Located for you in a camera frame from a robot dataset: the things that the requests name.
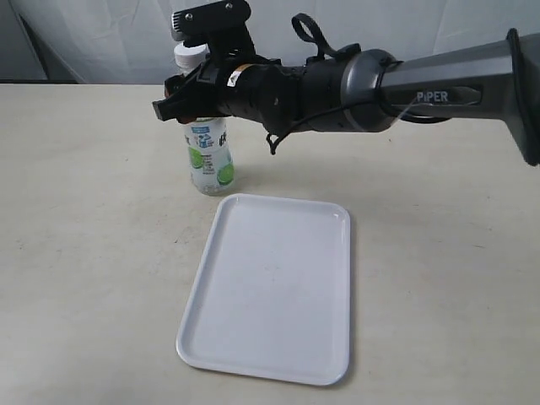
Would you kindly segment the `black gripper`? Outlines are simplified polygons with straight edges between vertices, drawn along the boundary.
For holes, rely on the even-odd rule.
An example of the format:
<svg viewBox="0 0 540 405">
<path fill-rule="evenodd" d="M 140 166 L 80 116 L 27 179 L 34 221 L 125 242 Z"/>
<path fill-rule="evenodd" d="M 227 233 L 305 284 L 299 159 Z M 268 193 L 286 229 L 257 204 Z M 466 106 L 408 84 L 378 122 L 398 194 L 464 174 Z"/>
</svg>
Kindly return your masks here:
<svg viewBox="0 0 540 405">
<path fill-rule="evenodd" d="M 165 98 L 153 102 L 162 122 L 188 123 L 199 118 L 236 116 L 284 131 L 302 116 L 301 67 L 278 61 L 218 64 L 210 57 L 196 71 L 164 81 Z"/>
</svg>

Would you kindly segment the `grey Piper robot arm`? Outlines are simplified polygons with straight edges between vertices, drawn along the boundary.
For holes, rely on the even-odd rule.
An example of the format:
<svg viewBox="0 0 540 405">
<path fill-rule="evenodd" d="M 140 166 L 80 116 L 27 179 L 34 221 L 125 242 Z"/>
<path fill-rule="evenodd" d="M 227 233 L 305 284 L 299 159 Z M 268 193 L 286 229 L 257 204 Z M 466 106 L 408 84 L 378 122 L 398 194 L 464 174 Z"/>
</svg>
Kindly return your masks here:
<svg viewBox="0 0 540 405">
<path fill-rule="evenodd" d="M 383 132 L 396 121 L 503 122 L 523 159 L 539 163 L 539 37 L 509 30 L 494 43 L 400 62 L 378 49 L 303 67 L 207 61 L 165 83 L 163 122 L 234 116 L 263 125 L 271 150 L 295 132 Z"/>
</svg>

